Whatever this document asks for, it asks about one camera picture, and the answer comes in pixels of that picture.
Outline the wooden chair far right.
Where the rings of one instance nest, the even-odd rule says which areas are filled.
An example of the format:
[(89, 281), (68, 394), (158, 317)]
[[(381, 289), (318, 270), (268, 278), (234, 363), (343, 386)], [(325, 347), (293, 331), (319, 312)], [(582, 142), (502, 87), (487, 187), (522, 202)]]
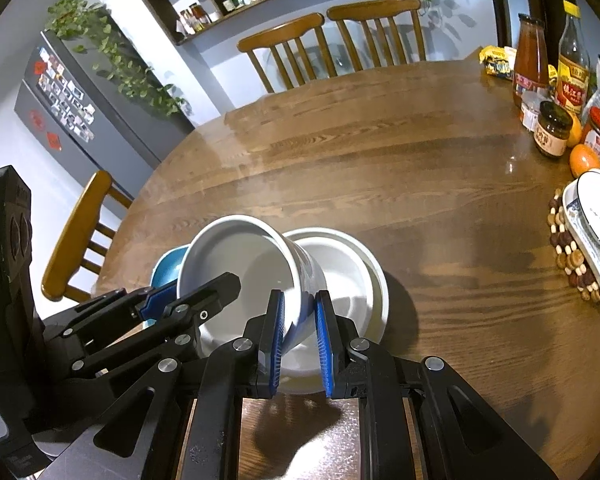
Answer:
[(382, 66), (406, 65), (405, 42), (402, 39), (396, 18), (401, 14), (411, 15), (416, 42), (417, 61), (427, 59), (422, 24), (418, 11), (422, 8), (420, 0), (365, 0), (361, 2), (331, 6), (326, 14), (329, 21), (336, 24), (344, 47), (347, 50), (353, 69), (364, 70), (362, 58), (355, 47), (348, 23), (361, 27), (366, 42), (370, 62), (375, 68)]

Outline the large white bowl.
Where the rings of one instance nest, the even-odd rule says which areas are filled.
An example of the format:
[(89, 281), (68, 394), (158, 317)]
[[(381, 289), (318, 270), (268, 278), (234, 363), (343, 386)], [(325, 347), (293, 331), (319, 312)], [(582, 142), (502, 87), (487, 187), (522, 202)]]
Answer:
[[(301, 228), (285, 236), (322, 268), (335, 313), (350, 318), (361, 337), (381, 342), (389, 317), (389, 289), (372, 252), (355, 237), (329, 228)], [(305, 396), (322, 390), (317, 338), (311, 334), (283, 356), (278, 391)]]

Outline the wooden chair at left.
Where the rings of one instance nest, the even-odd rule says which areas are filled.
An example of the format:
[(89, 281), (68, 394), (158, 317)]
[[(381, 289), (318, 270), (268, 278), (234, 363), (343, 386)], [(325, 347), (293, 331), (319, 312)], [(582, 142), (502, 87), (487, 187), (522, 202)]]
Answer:
[(95, 275), (102, 272), (102, 267), (87, 258), (86, 253), (94, 252), (105, 257), (108, 249), (94, 242), (92, 236), (99, 233), (113, 240), (116, 234), (114, 229), (100, 221), (100, 211), (107, 197), (115, 200), (125, 210), (132, 205), (132, 200), (114, 186), (114, 179), (110, 174), (105, 170), (98, 170), (85, 185), (47, 263), (41, 283), (42, 294), (46, 299), (69, 299), (78, 304), (91, 299), (89, 292), (71, 285), (70, 281), (80, 269)]

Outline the dark paste jar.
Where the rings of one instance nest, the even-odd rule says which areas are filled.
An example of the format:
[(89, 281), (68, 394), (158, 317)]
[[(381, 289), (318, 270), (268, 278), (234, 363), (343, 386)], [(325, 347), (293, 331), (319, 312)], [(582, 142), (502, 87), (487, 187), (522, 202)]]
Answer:
[(571, 115), (553, 101), (542, 101), (533, 140), (539, 151), (550, 158), (561, 158), (573, 126)]

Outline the small white lid jar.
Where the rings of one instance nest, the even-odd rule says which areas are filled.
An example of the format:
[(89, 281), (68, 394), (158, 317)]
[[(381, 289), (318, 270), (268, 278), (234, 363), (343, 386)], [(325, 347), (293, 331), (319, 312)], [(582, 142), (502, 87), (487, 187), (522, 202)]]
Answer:
[(524, 90), (520, 101), (520, 122), (521, 125), (531, 133), (535, 132), (538, 125), (540, 106), (547, 100), (543, 93), (531, 90)]

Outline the small white bowl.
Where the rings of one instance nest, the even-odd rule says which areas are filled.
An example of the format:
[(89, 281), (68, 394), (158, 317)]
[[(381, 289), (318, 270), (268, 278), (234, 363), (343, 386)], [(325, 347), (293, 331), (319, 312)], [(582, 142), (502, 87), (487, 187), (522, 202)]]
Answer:
[(309, 253), (266, 222), (231, 214), (205, 226), (188, 245), (176, 294), (183, 297), (221, 274), (238, 276), (237, 298), (200, 328), (205, 356), (242, 336), (250, 318), (261, 315), (273, 289), (284, 294), (283, 352), (315, 332), (314, 296), (327, 288), (322, 268)]

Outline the trailing green plant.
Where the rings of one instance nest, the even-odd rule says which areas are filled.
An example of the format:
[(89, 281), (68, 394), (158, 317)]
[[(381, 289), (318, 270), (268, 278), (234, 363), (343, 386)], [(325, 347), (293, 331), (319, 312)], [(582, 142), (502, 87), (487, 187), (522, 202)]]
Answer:
[(114, 24), (104, 4), (57, 0), (47, 8), (47, 17), (45, 29), (59, 40), (73, 41), (74, 53), (96, 52), (105, 58), (104, 62), (93, 62), (92, 71), (112, 82), (125, 99), (164, 117), (181, 113), (185, 99), (174, 96), (173, 84), (160, 84), (151, 67)]

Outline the grey refrigerator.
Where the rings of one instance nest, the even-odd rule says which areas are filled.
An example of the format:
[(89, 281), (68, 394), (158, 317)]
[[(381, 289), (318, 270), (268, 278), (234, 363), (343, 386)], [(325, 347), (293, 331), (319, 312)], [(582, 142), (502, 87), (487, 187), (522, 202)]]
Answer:
[(180, 112), (166, 116), (121, 94), (107, 78), (106, 55), (78, 53), (79, 44), (38, 34), (14, 111), (79, 184), (105, 170), (132, 200), (193, 125)]

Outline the orange fruit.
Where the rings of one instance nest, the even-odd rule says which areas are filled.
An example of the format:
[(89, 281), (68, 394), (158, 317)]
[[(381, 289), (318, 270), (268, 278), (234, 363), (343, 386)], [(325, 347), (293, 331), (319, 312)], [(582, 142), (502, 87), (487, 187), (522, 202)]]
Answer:
[(568, 148), (574, 148), (581, 142), (582, 139), (582, 126), (579, 117), (574, 114), (571, 110), (567, 110), (567, 113), (572, 119), (572, 126), (567, 141)]
[(600, 159), (586, 144), (577, 144), (569, 155), (569, 167), (575, 179), (592, 169), (600, 169)]

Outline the vinegar bottle yellow cap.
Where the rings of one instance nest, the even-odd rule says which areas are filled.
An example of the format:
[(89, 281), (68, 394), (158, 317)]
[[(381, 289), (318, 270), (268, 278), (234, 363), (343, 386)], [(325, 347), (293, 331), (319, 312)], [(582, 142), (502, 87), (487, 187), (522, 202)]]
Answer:
[(558, 44), (556, 100), (577, 116), (582, 114), (590, 82), (590, 56), (585, 47), (579, 7), (562, 2), (566, 14), (565, 28)]

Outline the wooden chair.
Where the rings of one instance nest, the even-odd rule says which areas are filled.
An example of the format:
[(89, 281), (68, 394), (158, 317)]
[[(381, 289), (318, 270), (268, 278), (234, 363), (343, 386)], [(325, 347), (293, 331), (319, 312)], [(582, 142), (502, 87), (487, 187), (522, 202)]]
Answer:
[(324, 33), (325, 17), (314, 12), (294, 18), (291, 21), (261, 30), (256, 34), (242, 38), (237, 50), (245, 53), (256, 70), (266, 92), (275, 92), (272, 82), (257, 59), (257, 50), (268, 50), (275, 62), (279, 75), (283, 78), (286, 90), (304, 86), (308, 80), (317, 80), (317, 74), (309, 58), (309, 52), (302, 38), (313, 32), (317, 41), (318, 53), (325, 65), (327, 77), (338, 76)]
[(402, 39), (396, 18), (401, 14), (411, 15), (416, 42), (417, 61), (427, 59), (422, 24), (418, 11), (422, 8), (420, 0), (365, 0), (361, 2), (331, 6), (326, 14), (329, 21), (336, 24), (344, 47), (347, 50), (353, 69), (364, 70), (362, 58), (355, 47), (348, 23), (361, 27), (366, 42), (370, 62), (375, 68), (382, 66), (406, 65), (405, 42)]
[(92, 236), (99, 233), (113, 240), (116, 234), (114, 229), (100, 221), (100, 211), (107, 197), (115, 200), (125, 210), (132, 205), (132, 200), (114, 186), (114, 179), (110, 174), (105, 170), (98, 170), (85, 185), (47, 263), (41, 283), (42, 294), (46, 299), (69, 299), (78, 304), (91, 299), (89, 292), (71, 285), (70, 281), (80, 269), (95, 275), (102, 272), (102, 267), (87, 258), (86, 253), (94, 252), (105, 257), (108, 249), (94, 242)]

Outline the blue white patterned dish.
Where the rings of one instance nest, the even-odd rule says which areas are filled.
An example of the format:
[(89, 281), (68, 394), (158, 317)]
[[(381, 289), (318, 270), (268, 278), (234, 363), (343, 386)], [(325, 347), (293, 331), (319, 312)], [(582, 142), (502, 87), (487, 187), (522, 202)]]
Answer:
[(585, 258), (586, 266), (592, 271), (600, 288), (600, 241), (586, 225), (577, 191), (577, 181), (569, 183), (562, 192), (562, 204), (565, 206), (566, 229)]

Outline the wooden bead trivet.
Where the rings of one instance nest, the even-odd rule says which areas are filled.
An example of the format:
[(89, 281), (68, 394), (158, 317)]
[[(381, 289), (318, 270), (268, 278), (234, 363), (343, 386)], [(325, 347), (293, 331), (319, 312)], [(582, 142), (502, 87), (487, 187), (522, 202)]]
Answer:
[(583, 301), (600, 304), (600, 284), (586, 261), (584, 252), (568, 230), (562, 192), (563, 188), (556, 188), (554, 191), (554, 196), (548, 202), (546, 217), (556, 266), (567, 277), (569, 286), (577, 289)]

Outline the red sauce bottle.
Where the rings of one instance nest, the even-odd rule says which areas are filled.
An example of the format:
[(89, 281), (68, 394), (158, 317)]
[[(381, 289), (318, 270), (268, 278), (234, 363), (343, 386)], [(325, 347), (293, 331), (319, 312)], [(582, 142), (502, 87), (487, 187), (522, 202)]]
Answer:
[(526, 91), (548, 95), (548, 56), (544, 37), (544, 23), (528, 14), (519, 14), (519, 38), (513, 74), (513, 99), (521, 108)]

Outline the blue square dish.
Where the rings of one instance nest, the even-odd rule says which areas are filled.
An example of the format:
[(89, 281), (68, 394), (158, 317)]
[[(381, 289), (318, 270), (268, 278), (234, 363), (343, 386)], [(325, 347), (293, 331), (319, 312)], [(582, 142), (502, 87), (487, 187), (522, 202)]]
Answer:
[(142, 327), (148, 328), (162, 317), (164, 308), (176, 298), (176, 285), (187, 245), (175, 247), (165, 252), (155, 264), (151, 272), (149, 286), (154, 289), (165, 287), (157, 297), (151, 300), (148, 313)]

